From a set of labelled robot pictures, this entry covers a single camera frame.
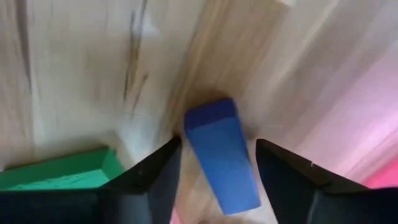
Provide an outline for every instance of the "wooden surface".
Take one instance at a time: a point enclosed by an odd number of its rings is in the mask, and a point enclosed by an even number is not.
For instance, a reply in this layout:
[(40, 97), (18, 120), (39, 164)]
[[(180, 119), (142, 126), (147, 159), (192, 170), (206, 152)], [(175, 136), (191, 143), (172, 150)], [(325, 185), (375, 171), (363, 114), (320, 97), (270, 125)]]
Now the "wooden surface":
[[(0, 156), (16, 166), (107, 144), (131, 167), (192, 106), (233, 97), (266, 138), (358, 182), (398, 155), (393, 0), (0, 1)], [(188, 142), (183, 224), (224, 217)]]

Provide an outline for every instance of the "green block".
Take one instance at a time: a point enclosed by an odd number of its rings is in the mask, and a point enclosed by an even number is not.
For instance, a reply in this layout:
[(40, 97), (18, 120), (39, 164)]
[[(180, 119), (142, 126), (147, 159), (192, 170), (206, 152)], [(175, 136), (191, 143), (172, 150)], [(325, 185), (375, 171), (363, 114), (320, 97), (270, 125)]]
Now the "green block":
[(0, 190), (95, 188), (123, 172), (115, 153), (100, 149), (0, 172)]

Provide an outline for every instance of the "pink light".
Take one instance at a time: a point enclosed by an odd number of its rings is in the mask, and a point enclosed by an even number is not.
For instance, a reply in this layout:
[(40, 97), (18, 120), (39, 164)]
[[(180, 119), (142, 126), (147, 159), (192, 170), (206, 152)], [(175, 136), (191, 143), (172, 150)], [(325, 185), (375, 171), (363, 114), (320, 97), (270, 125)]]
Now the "pink light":
[(398, 157), (371, 176), (365, 186), (371, 189), (398, 187)]
[(180, 218), (178, 217), (178, 214), (177, 214), (177, 211), (175, 208), (173, 208), (172, 219), (170, 221), (170, 224), (181, 224)]

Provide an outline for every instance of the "wood grain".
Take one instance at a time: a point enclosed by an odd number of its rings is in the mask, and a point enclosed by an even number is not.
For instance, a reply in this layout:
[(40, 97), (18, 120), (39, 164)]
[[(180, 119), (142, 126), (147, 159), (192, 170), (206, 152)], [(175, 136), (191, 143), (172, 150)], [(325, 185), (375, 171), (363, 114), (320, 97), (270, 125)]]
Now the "wood grain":
[(126, 98), (127, 117), (120, 136), (135, 162), (169, 140), (159, 127), (204, 0), (148, 0), (142, 15), (136, 70)]
[[(397, 11), (393, 0), (0, 1), (1, 165), (105, 143), (131, 167), (182, 133), (187, 109), (228, 96), (252, 160), (266, 138), (362, 182), (398, 155)], [(276, 223), (258, 186), (262, 208), (224, 217), (184, 142), (183, 224)]]
[(130, 0), (28, 1), (36, 159), (116, 136), (132, 17), (140, 6)]
[(29, 64), (15, 1), (0, 1), (0, 166), (32, 159)]

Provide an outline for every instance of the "blue block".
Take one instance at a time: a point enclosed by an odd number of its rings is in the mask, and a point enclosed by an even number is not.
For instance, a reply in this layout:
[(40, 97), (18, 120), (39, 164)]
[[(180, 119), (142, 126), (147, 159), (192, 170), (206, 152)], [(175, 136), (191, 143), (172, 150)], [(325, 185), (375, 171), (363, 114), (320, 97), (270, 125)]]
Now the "blue block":
[(225, 215), (261, 205), (232, 99), (189, 110), (185, 133)]

